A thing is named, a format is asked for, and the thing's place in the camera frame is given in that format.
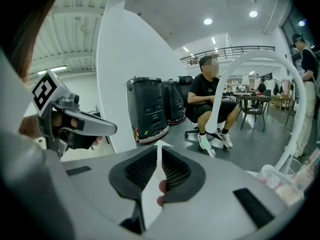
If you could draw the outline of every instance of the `hair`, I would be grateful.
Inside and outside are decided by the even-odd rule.
[[[12,15],[13,11],[9,9],[2,12],[4,13],[3,18],[9,20],[1,26],[0,46],[24,82],[28,77],[36,38],[55,1],[14,0],[14,6],[18,8],[16,15]]]
[[[306,43],[303,34],[294,33],[292,35],[291,39],[292,39],[292,46],[294,48],[296,48],[296,42],[298,42],[298,41]]]
[[[210,56],[210,55],[207,55],[207,56],[204,56],[204,57],[202,57],[201,59],[200,59],[200,61],[199,61],[199,66],[200,66],[200,70],[201,70],[201,72],[202,72],[202,66],[203,65],[207,65],[206,63],[207,63],[207,61],[211,61],[212,60],[212,56]]]

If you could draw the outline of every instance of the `sneaker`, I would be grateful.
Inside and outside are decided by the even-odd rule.
[[[207,139],[207,135],[200,135],[198,133],[199,145],[203,150],[211,151],[212,155],[216,155],[215,150],[211,147],[209,140]]]
[[[230,135],[227,134],[222,134],[221,131],[219,131],[218,136],[220,137],[220,139],[222,140],[223,144],[227,147],[227,148],[232,148],[234,145],[232,145],[232,142],[230,140]]]

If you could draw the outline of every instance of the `person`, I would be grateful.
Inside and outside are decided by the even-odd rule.
[[[1,37],[0,46],[16,73],[22,81],[26,82],[37,35],[55,0],[17,1],[21,5],[19,6],[19,16],[12,18],[10,10],[4,12],[3,17],[11,20],[10,24],[4,25],[2,28],[5,34]],[[77,123],[75,118],[71,119],[70,124],[73,127],[76,128]],[[52,126],[62,126],[61,113],[56,113],[52,118]],[[36,114],[23,118],[19,133],[32,139],[41,137]],[[94,145],[97,145],[98,140],[101,139],[102,137],[99,137]]]
[[[312,121],[315,112],[316,104],[316,89],[315,79],[318,76],[318,62],[312,50],[306,45],[306,42],[301,34],[295,33],[292,35],[293,47],[297,48],[301,53],[302,61],[301,67],[304,70],[304,74],[301,76],[306,93],[306,111],[302,125],[301,132],[299,133],[298,140],[296,142],[296,149],[293,156],[298,158],[302,156],[304,148],[308,144],[308,140],[311,134]],[[299,110],[295,114],[294,122],[296,124],[299,117]]]
[[[257,87],[256,91],[263,94],[266,89],[267,89],[267,87],[265,85],[265,80],[263,78],[260,78],[260,84]]]
[[[265,80],[263,78],[259,78],[260,79],[260,84],[256,89],[256,92],[259,92],[261,94],[263,94],[265,92],[265,90],[267,89],[266,85],[265,85]],[[252,102],[251,106],[253,108],[257,108],[260,105],[260,102],[257,100],[256,103]]]
[[[257,90],[258,86],[261,83],[261,78],[259,77],[259,74],[255,74],[255,78],[254,78],[254,89]]]
[[[206,102],[204,105],[197,106],[195,116],[199,127],[198,140],[200,147],[206,149],[210,143],[207,139],[206,123],[212,113],[213,104],[215,102],[215,94],[218,86],[219,65],[212,56],[204,56],[199,61],[201,73],[198,74],[192,81],[190,91],[187,97],[187,111],[193,111],[193,104],[198,102]],[[233,144],[228,135],[228,131],[234,124],[239,113],[239,105],[233,101],[222,101],[219,110],[219,116],[225,115],[226,122],[223,130],[218,132],[218,136],[223,141],[223,144],[232,148]]]

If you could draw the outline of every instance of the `finger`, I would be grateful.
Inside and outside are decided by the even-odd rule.
[[[267,184],[268,182],[268,179],[267,178],[262,178],[262,179],[259,179],[259,181],[263,184]]]
[[[71,119],[71,125],[72,125],[74,128],[77,128],[77,126],[78,126],[78,120],[75,119],[75,118],[72,118],[72,119]]]
[[[159,190],[160,190],[162,193],[166,193],[166,192],[167,192],[167,181],[166,181],[166,180],[160,181],[160,183],[159,183]]]
[[[163,196],[159,196],[157,199],[156,199],[156,203],[159,205],[159,206],[163,206],[164,205],[164,197]]]

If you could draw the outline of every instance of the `metal railing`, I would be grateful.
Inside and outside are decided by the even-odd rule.
[[[198,64],[199,60],[202,57],[207,55],[218,55],[218,57],[216,58],[217,60],[234,59],[239,57],[241,54],[244,54],[249,51],[258,50],[258,49],[275,51],[274,46],[264,46],[264,45],[233,46],[233,47],[220,48],[218,50],[203,51],[203,52],[194,54],[193,56],[181,58],[180,61],[186,67],[186,66]]]

